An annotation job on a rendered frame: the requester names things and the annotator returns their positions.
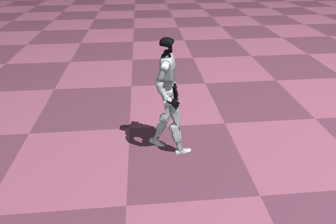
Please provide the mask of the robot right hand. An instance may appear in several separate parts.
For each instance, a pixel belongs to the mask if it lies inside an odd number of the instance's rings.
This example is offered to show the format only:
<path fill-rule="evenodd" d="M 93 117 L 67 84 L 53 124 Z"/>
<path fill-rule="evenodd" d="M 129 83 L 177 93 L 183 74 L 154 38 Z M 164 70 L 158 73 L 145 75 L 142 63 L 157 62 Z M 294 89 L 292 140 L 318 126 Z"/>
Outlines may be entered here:
<path fill-rule="evenodd" d="M 172 104 L 173 107 L 177 110 L 179 106 L 179 102 L 177 101 L 178 99 L 173 99 L 172 102 L 167 101 L 169 104 Z M 177 107 L 177 108 L 176 108 Z"/>

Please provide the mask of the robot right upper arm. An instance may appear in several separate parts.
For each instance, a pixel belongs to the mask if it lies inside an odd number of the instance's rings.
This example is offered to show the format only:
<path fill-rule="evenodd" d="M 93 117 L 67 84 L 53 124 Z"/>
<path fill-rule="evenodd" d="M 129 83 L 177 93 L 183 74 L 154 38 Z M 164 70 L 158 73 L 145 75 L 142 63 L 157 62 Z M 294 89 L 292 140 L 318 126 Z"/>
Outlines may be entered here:
<path fill-rule="evenodd" d="M 161 64 L 161 66 L 160 66 L 160 72 L 159 72 L 159 75 L 157 77 L 155 85 L 157 85 L 157 83 L 160 83 L 160 84 L 162 84 L 162 86 L 164 86 L 164 83 L 163 83 L 162 80 L 165 78 L 165 75 L 166 75 L 166 73 L 169 70 L 169 67 L 170 67 L 169 65 L 170 65 L 170 63 L 167 62 L 167 61 L 164 61 Z"/>

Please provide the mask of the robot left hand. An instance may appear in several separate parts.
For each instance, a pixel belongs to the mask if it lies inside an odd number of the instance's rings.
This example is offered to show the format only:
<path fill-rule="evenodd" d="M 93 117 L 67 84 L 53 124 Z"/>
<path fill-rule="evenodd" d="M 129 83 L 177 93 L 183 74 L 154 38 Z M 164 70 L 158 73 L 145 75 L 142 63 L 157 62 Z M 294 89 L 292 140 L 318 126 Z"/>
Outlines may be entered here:
<path fill-rule="evenodd" d="M 174 93 L 174 99 L 178 99 L 178 91 L 177 91 L 177 86 L 176 86 L 176 83 L 173 83 L 173 93 Z"/>

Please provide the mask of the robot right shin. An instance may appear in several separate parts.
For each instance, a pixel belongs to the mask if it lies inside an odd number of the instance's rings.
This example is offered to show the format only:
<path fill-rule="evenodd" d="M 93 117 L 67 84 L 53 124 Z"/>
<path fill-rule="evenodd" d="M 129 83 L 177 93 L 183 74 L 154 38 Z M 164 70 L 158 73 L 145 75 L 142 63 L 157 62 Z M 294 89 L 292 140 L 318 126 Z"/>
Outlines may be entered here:
<path fill-rule="evenodd" d="M 179 151 L 182 151 L 182 136 L 181 136 L 181 130 L 180 127 L 178 128 L 176 125 L 171 128 L 171 134 L 173 137 L 174 142 L 177 145 L 177 148 Z"/>

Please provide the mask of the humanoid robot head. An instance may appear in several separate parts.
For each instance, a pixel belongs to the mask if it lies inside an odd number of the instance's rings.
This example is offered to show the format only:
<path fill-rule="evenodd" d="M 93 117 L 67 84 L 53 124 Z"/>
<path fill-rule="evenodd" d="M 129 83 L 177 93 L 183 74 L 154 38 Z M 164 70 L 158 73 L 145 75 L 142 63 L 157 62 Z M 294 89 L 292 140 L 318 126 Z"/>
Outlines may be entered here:
<path fill-rule="evenodd" d="M 170 38 L 170 37 L 164 37 L 160 40 L 160 46 L 163 47 L 168 47 L 167 50 L 164 50 L 163 55 L 161 56 L 161 58 L 165 58 L 167 55 L 169 55 L 167 58 L 171 58 L 171 55 L 169 53 L 172 53 L 172 45 L 174 43 L 174 39 Z"/>

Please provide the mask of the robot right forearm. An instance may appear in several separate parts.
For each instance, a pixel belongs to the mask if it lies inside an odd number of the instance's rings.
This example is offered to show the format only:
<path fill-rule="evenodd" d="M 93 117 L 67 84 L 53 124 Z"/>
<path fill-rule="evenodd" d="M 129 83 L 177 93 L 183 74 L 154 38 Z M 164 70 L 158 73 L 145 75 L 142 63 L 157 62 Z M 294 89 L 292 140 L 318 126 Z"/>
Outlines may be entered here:
<path fill-rule="evenodd" d="M 162 84 L 157 83 L 156 88 L 157 88 L 157 91 L 160 93 L 160 95 L 161 95 L 161 97 L 162 97 L 162 99 L 163 99 L 164 101 L 172 102 L 173 99 L 170 98 L 170 97 L 167 95 L 165 89 L 162 87 Z"/>

